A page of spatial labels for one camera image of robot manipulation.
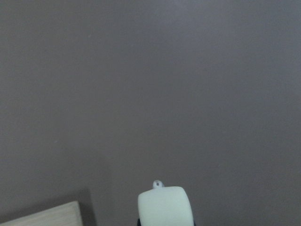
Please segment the white steamed bun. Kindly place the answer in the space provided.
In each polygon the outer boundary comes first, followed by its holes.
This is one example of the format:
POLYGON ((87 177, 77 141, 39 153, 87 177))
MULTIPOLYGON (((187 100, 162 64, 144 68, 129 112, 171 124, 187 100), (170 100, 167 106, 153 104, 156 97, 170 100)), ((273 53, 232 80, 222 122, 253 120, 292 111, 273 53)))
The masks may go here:
POLYGON ((193 226, 194 217, 185 190, 154 180, 152 189, 137 198, 141 226, 193 226))

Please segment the bamboo cutting board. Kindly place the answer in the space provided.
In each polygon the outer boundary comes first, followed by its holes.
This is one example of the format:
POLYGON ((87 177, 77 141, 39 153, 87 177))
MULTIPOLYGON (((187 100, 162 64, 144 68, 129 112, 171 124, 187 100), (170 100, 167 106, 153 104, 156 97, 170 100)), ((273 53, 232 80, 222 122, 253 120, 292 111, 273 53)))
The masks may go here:
POLYGON ((79 203, 77 201, 59 205, 48 210, 17 218, 1 226, 82 226, 79 203))

